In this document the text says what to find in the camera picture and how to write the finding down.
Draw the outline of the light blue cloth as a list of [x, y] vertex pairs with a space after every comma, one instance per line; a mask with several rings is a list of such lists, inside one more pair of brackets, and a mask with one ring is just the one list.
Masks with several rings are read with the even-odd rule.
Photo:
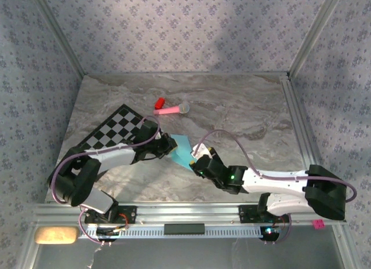
[[188, 136], [179, 134], [171, 134], [170, 136], [177, 144], [177, 148], [175, 148], [170, 154], [172, 161], [188, 170], [191, 170], [190, 163], [191, 161], [194, 161], [195, 158], [191, 155], [192, 148]]

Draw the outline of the pink toy microphone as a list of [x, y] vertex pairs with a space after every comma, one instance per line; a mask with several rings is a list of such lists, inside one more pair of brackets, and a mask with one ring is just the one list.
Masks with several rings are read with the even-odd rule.
[[162, 108], [154, 110], [154, 115], [166, 115], [166, 114], [186, 114], [190, 110], [190, 106], [187, 103], [181, 103], [174, 107]]

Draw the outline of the black white checkerboard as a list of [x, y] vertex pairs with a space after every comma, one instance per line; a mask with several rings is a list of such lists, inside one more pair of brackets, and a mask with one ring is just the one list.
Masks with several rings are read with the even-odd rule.
[[84, 152], [115, 147], [119, 143], [141, 143], [149, 139], [140, 137], [144, 133], [142, 125], [152, 126], [149, 136], [153, 136], [158, 126], [154, 121], [143, 121], [142, 115], [123, 104], [75, 146], [75, 150]]

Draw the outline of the black rectangular box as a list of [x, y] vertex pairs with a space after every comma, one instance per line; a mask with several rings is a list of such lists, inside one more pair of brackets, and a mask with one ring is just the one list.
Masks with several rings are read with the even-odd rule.
[[205, 225], [201, 223], [165, 224], [164, 235], [203, 235]]

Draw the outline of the black controller board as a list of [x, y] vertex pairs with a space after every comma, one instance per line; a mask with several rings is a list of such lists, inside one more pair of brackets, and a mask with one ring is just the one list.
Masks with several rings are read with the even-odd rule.
[[281, 229], [278, 226], [260, 227], [260, 240], [264, 242], [276, 242], [280, 236]]
[[114, 242], [128, 228], [125, 226], [116, 228], [97, 228], [96, 237], [100, 242]]

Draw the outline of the beige sponge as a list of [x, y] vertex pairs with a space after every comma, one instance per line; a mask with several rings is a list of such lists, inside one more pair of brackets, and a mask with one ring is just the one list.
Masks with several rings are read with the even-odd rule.
[[34, 241], [40, 245], [69, 245], [77, 241], [77, 227], [51, 226], [39, 227], [34, 234]]

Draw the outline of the wide aluminium mounting rail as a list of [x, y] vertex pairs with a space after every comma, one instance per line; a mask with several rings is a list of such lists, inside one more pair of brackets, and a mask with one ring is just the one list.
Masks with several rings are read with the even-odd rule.
[[[120, 205], [137, 206], [136, 225], [170, 223], [241, 224], [239, 205], [256, 205], [252, 202], [131, 202]], [[73, 223], [80, 213], [79, 207], [57, 203], [37, 204], [34, 217], [41, 223]]]

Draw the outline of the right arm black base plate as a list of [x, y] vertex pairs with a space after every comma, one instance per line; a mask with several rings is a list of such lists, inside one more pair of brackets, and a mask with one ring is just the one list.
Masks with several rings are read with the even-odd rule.
[[267, 211], [267, 208], [258, 205], [239, 205], [238, 215], [241, 223], [288, 223], [288, 215], [276, 216]]

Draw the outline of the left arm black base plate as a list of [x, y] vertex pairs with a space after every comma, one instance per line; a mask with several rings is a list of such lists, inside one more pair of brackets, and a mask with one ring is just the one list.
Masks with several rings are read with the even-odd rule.
[[134, 224], [136, 215], [137, 206], [117, 205], [103, 214], [89, 210], [85, 215], [84, 222], [86, 224]]

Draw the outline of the aluminium side rail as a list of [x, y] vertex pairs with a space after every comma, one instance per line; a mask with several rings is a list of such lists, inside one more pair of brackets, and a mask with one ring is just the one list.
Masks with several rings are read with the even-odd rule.
[[296, 94], [294, 85], [286, 72], [279, 75], [284, 97], [293, 122], [293, 129], [298, 142], [300, 156], [306, 167], [320, 164], [321, 157], [317, 145], [311, 140], [311, 129], [305, 118], [304, 108]]

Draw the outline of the aluminium frame leg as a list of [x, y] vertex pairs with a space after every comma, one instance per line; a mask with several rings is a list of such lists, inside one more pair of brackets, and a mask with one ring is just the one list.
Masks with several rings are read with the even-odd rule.
[[37, 226], [35, 225], [28, 228], [17, 259], [16, 269], [33, 269], [39, 248], [39, 245], [34, 240], [36, 230]]
[[337, 223], [332, 229], [344, 269], [363, 269], [348, 225]]

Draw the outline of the aluminium frame post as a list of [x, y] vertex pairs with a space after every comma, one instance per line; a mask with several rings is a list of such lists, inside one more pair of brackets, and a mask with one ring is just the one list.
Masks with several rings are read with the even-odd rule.
[[61, 47], [62, 52], [65, 54], [68, 59], [72, 69], [79, 76], [80, 80], [83, 80], [86, 75], [85, 70], [81, 66], [75, 52], [73, 51], [66, 35], [63, 33], [62, 28], [60, 27], [56, 16], [54, 15], [52, 8], [49, 6], [47, 0], [33, 0], [37, 6], [41, 16], [44, 18], [49, 29], [51, 30], [55, 40]]
[[322, 6], [319, 8], [313, 24], [309, 28], [308, 33], [306, 34], [304, 41], [299, 48], [299, 51], [292, 61], [290, 69], [288, 70], [289, 79], [296, 77], [299, 73], [339, 1], [340, 0], [324, 0]]

